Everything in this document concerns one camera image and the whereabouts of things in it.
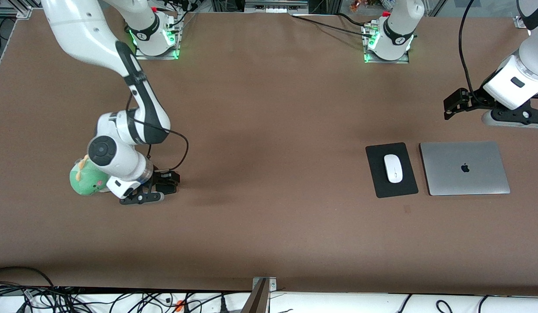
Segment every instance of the orange clip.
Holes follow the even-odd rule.
[[[182,311],[183,307],[184,307],[184,301],[178,300],[178,302],[176,303],[176,308],[174,309],[174,311],[175,312],[180,312],[180,311]]]

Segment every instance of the electrical wire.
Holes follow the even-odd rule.
[[[324,23],[321,23],[321,22],[317,22],[316,20],[310,20],[308,18],[304,18],[302,16],[296,16],[296,15],[292,15],[293,18],[298,18],[300,20],[306,20],[307,22],[310,22],[310,23],[314,23],[314,24],[318,24],[318,25],[321,25],[321,26],[325,26],[325,27],[328,27],[328,28],[333,28],[334,30],[340,30],[342,32],[347,32],[347,33],[352,33],[352,34],[357,34],[359,36],[362,36],[362,37],[372,37],[370,34],[364,34],[364,33],[360,33],[360,32],[354,32],[352,30],[345,30],[344,28],[340,28],[340,27],[335,27],[335,26],[331,26],[331,25],[327,25],[327,24],[324,24]]]
[[[151,158],[151,145],[149,145],[149,148],[147,148],[147,155],[146,158],[149,160]]]
[[[12,19],[12,18],[3,18],[3,20],[1,20],[1,22],[0,22],[0,29],[3,27],[4,22],[7,21],[7,20],[11,20],[14,23],[16,22],[16,20]],[[3,37],[3,35],[1,33],[0,33],[0,38],[2,38],[4,40],[8,40],[8,38]]]
[[[409,293],[408,294],[408,297],[406,297],[406,299],[404,299],[404,302],[402,302],[402,306],[400,307],[400,310],[398,310],[397,313],[402,313],[404,311],[404,307],[406,307],[406,304],[408,303],[408,299],[410,299],[412,297],[412,293]]]
[[[22,292],[23,297],[24,297],[24,303],[20,307],[18,312],[24,312],[29,307],[30,312],[32,313],[34,309],[51,310],[53,313],[96,313],[89,306],[103,304],[103,305],[110,305],[109,313],[112,313],[118,301],[121,301],[122,299],[126,299],[136,293],[141,293],[142,299],[140,299],[140,301],[134,304],[132,308],[130,308],[128,313],[131,313],[135,309],[136,309],[136,313],[143,313],[144,309],[146,307],[149,307],[150,305],[158,307],[161,313],[171,313],[172,311],[176,311],[176,309],[178,309],[179,307],[187,306],[191,303],[197,303],[197,305],[193,307],[193,309],[189,310],[189,312],[194,311],[198,309],[199,307],[199,313],[202,313],[203,305],[205,303],[208,303],[209,301],[212,301],[213,299],[217,299],[224,295],[231,295],[233,293],[241,292],[241,291],[235,291],[235,292],[229,292],[229,293],[221,293],[221,295],[211,297],[205,301],[200,301],[200,300],[188,301],[188,299],[192,295],[194,295],[194,293],[186,293],[184,300],[176,304],[173,304],[174,297],[172,293],[170,293],[170,299],[167,298],[166,303],[164,303],[162,300],[158,299],[158,297],[162,295],[162,293],[148,293],[144,291],[124,293],[116,297],[114,301],[110,301],[110,302],[84,301],[84,300],[78,299],[78,297],[81,295],[77,293],[76,294],[70,293],[72,291],[72,288],[56,287],[53,284],[52,280],[49,279],[49,277],[45,275],[45,273],[41,272],[40,270],[37,270],[32,267],[26,267],[26,266],[8,266],[8,267],[0,268],[0,272],[9,271],[9,270],[33,271],[35,273],[38,273],[41,277],[43,277],[49,285],[47,287],[22,286],[17,283],[0,281],[0,284],[1,284],[0,296],[6,295],[8,293],[12,293],[13,291]]]
[[[479,301],[479,305],[478,305],[478,313],[482,313],[482,305],[483,305],[483,302],[485,301],[485,299],[487,299],[489,297],[489,295],[485,295],[485,297],[483,297],[480,301]]]
[[[50,287],[55,287],[55,285],[53,285],[52,280],[47,275],[45,275],[44,272],[41,272],[40,270],[35,269],[33,267],[29,267],[29,266],[5,266],[5,267],[0,267],[0,272],[10,271],[10,270],[27,270],[27,271],[36,272],[37,274],[41,275],[41,277],[43,277],[47,281],[47,283],[49,284]]]
[[[443,303],[444,305],[446,305],[446,308],[448,309],[448,312],[445,312],[441,309],[441,307],[439,306],[441,303]],[[435,307],[437,308],[437,310],[441,313],[452,313],[452,309],[450,308],[450,305],[448,305],[448,303],[446,303],[446,301],[444,300],[438,300],[436,303],[435,303]]]
[[[462,20],[460,21],[460,29],[458,30],[458,53],[460,55],[460,62],[462,63],[462,68],[464,69],[464,76],[466,77],[466,83],[468,84],[470,95],[472,95],[472,98],[475,101],[477,101],[480,105],[483,105],[483,103],[478,99],[478,97],[476,97],[474,93],[474,89],[472,88],[472,81],[470,80],[470,74],[468,73],[468,66],[466,66],[466,61],[464,59],[464,52],[462,51],[462,30],[464,29],[466,16],[468,16],[468,12],[470,11],[470,7],[472,6],[472,3],[474,3],[474,0],[470,0],[470,2],[468,2],[468,6],[466,7],[466,10],[464,10],[464,14],[462,15]]]
[[[358,22],[356,22],[356,20],[351,19],[350,16],[347,16],[346,14],[341,13],[341,12],[338,12],[335,15],[336,16],[342,16],[342,17],[346,18],[350,23],[352,23],[354,25],[357,25],[357,26],[364,26],[364,24],[371,22],[371,21],[369,21],[369,22],[364,22],[364,23],[358,23]]]
[[[132,93],[130,93],[130,97],[128,98],[128,102],[126,103],[126,115],[128,116],[129,119],[131,119],[132,121],[134,121],[136,123],[141,123],[142,125],[145,125],[145,126],[157,129],[157,130],[168,131],[169,133],[173,133],[173,134],[181,137],[182,139],[184,139],[184,141],[186,142],[186,150],[184,151],[184,155],[182,156],[182,159],[180,159],[180,162],[178,162],[178,164],[176,164],[176,166],[173,166],[172,168],[169,168],[168,170],[177,169],[184,162],[184,160],[186,159],[186,156],[188,155],[188,150],[190,149],[190,142],[188,141],[188,138],[186,136],[182,135],[181,133],[178,133],[177,131],[166,129],[166,128],[163,128],[163,127],[157,127],[157,126],[152,125],[150,123],[142,122],[142,121],[138,121],[138,120],[134,119],[134,117],[131,117],[128,114],[129,109],[130,109],[130,102],[131,101],[132,101]]]
[[[321,0],[321,2],[319,2],[319,4],[315,8],[313,8],[313,10],[309,14],[313,14],[313,12],[315,12],[315,10],[317,10],[319,8],[319,6],[321,6],[321,4],[323,4],[324,1],[325,0]]]
[[[184,18],[186,17],[186,14],[188,14],[188,12],[189,11],[184,12],[184,14],[182,14],[182,17],[180,18],[180,20],[177,20],[173,24],[170,24],[169,27],[173,27],[174,25],[178,25],[178,23],[182,22],[182,20],[184,20]]]
[[[221,293],[220,295],[217,295],[217,296],[215,296],[215,297],[211,297],[211,298],[209,298],[209,299],[207,299],[207,300],[205,300],[205,301],[201,301],[201,304],[198,305],[198,306],[196,306],[196,307],[194,307],[193,309],[191,309],[189,313],[192,313],[192,311],[195,310],[195,309],[197,309],[198,307],[200,307],[200,309],[199,309],[199,313],[201,313],[201,307],[202,307],[205,303],[208,303],[209,301],[213,301],[213,300],[215,300],[215,299],[217,299],[217,298],[220,298],[220,297],[222,297],[222,296],[225,296],[225,295],[231,295],[231,294],[233,294],[233,293],[241,293],[241,291],[231,291],[231,292],[229,292],[229,293]]]

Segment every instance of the black mouse pad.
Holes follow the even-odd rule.
[[[414,178],[414,171],[412,170],[412,164],[410,164],[406,144],[370,145],[366,147],[366,154],[368,155],[377,198],[418,193],[418,185]],[[402,181],[399,183],[391,183],[387,178],[384,161],[387,154],[394,154],[400,159]]]

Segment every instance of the brown table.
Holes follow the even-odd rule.
[[[199,14],[180,60],[142,62],[191,142],[182,189],[121,206],[77,195],[68,172],[128,89],[66,55],[34,12],[0,66],[0,266],[77,286],[248,289],[271,275],[296,291],[538,294],[538,130],[486,127],[482,112],[443,120],[465,85],[458,23],[424,18],[410,64],[379,65],[360,38],[287,14]],[[474,84],[526,35],[469,19]],[[468,140],[498,142],[511,194],[428,195],[418,143]],[[365,146],[400,141],[420,193],[378,199]],[[152,160],[171,166],[183,148],[169,137]]]

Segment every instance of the plush toy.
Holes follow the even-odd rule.
[[[89,196],[98,191],[108,192],[106,181],[109,176],[101,172],[89,159],[90,157],[86,155],[76,162],[70,171],[70,185],[74,191],[83,196]]]

